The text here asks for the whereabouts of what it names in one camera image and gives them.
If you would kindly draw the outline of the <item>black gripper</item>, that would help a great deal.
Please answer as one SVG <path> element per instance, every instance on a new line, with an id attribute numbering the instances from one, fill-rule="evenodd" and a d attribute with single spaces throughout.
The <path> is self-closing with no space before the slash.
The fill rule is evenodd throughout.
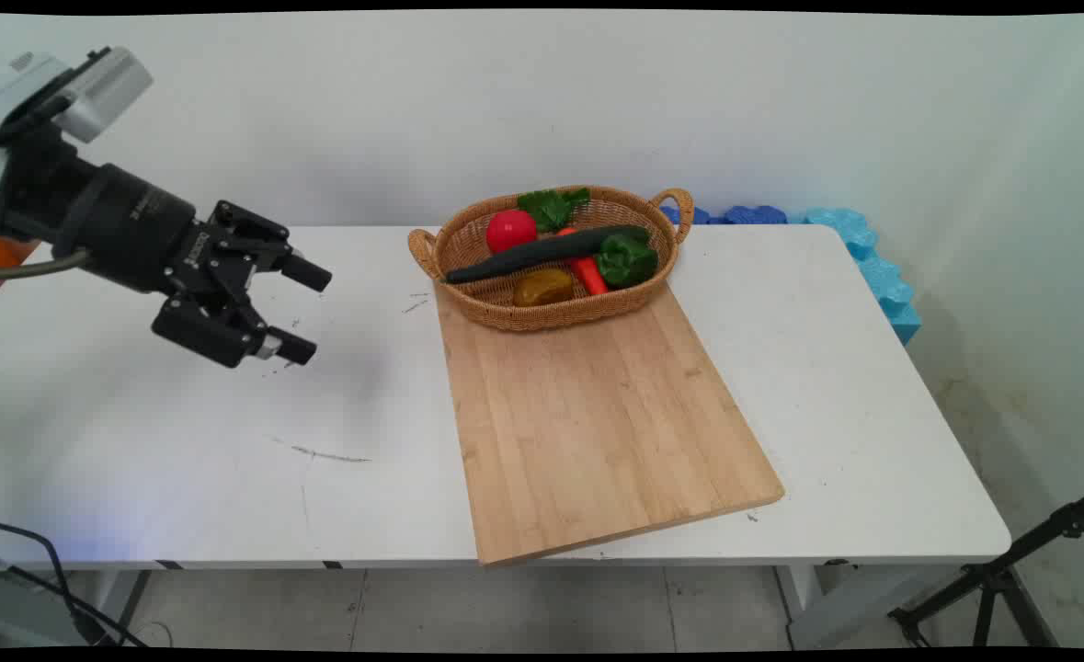
<path id="1" fill-rule="evenodd" d="M 52 171 L 52 255 L 83 252 L 82 269 L 138 293 L 173 296 L 210 254 L 219 264 L 279 272 L 323 293 L 326 268 L 291 244 L 291 230 L 234 202 L 221 200 L 212 229 L 194 206 L 113 164 L 62 163 Z M 246 358 L 280 358 L 305 365 L 318 345 L 268 325 L 246 299 L 214 306 L 192 297 L 168 298 L 151 325 L 157 336 L 236 368 Z"/>

